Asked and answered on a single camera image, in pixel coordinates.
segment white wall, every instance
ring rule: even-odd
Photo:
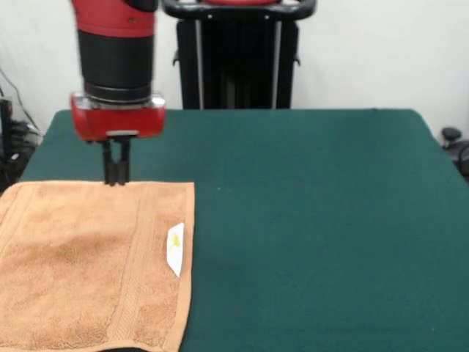
[[[413,108],[434,134],[469,134],[469,1],[319,2],[300,24],[294,108]],[[158,15],[155,88],[179,108],[176,21]],[[81,86],[70,2],[0,0],[0,65],[45,130]]]

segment small white card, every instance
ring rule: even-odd
[[[181,275],[183,251],[184,224],[181,223],[169,229],[166,240],[166,261],[177,277]]]

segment table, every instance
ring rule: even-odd
[[[182,351],[469,351],[469,193],[408,110],[169,111],[132,180],[194,181]],[[102,180],[59,112],[23,180]]]

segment black equipment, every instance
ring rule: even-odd
[[[297,57],[295,21],[316,0],[162,0],[179,18],[178,51],[184,109],[288,109]]]
[[[40,135],[28,123],[12,119],[12,102],[0,98],[0,194],[18,182],[40,142]]]
[[[461,175],[469,182],[469,141],[459,140],[462,133],[457,128],[444,128],[441,134],[445,141],[443,149]]]

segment towel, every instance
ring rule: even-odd
[[[192,183],[18,183],[0,198],[0,351],[178,351],[191,301]],[[184,224],[182,270],[166,262]]]

